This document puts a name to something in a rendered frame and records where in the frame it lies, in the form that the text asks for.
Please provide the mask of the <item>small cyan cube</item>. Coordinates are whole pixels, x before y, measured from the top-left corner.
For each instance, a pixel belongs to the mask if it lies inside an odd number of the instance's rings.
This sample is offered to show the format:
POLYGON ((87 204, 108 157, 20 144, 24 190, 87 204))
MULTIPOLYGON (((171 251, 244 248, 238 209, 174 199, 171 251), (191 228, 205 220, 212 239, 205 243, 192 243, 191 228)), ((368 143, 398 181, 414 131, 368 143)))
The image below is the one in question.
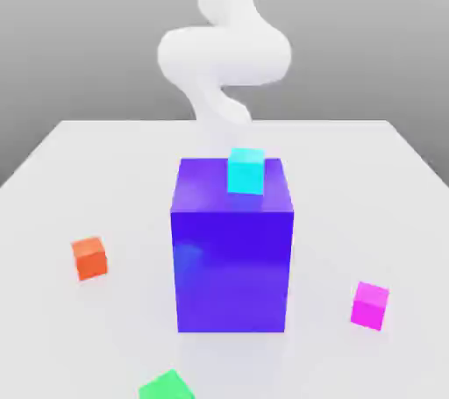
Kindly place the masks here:
POLYGON ((227 191, 233 194, 262 195, 265 153, 255 148, 233 148, 227 161, 227 191))

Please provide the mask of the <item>small magenta cube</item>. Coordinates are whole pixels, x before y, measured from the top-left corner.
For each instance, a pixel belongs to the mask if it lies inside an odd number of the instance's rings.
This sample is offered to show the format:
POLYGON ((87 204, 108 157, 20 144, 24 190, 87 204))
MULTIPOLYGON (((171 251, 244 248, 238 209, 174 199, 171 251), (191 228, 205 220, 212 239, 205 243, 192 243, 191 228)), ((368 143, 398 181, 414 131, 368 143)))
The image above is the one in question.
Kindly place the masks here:
POLYGON ((353 299, 351 322, 380 331, 388 296, 388 289, 360 281, 353 299))

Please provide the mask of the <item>large purple box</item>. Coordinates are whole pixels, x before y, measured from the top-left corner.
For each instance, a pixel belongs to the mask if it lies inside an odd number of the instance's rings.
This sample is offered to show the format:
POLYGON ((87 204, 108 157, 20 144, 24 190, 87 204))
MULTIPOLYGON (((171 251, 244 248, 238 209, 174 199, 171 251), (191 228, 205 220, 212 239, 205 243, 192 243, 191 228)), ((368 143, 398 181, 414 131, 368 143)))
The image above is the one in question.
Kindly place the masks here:
POLYGON ((261 196, 227 190, 225 159, 180 162, 170 210, 180 332, 285 329, 294 208, 282 162, 261 196))

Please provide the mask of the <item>small green cube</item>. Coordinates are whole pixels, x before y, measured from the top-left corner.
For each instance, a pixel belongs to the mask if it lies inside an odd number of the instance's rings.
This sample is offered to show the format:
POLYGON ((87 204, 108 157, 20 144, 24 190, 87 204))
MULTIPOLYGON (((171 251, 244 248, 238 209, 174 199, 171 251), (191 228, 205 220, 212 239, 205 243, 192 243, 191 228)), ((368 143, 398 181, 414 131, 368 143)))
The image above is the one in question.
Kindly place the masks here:
POLYGON ((170 369, 139 388, 139 399, 196 399, 181 376, 170 369))

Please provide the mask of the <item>small orange cube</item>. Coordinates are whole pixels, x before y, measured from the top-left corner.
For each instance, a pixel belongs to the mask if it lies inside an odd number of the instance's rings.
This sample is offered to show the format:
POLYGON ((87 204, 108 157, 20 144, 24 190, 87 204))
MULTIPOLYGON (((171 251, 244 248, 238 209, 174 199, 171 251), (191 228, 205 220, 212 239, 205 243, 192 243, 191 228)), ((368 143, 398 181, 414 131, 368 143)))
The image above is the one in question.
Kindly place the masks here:
POLYGON ((90 278, 106 274, 108 272, 108 262, 99 237, 77 240, 71 244, 78 279, 85 281, 90 278))

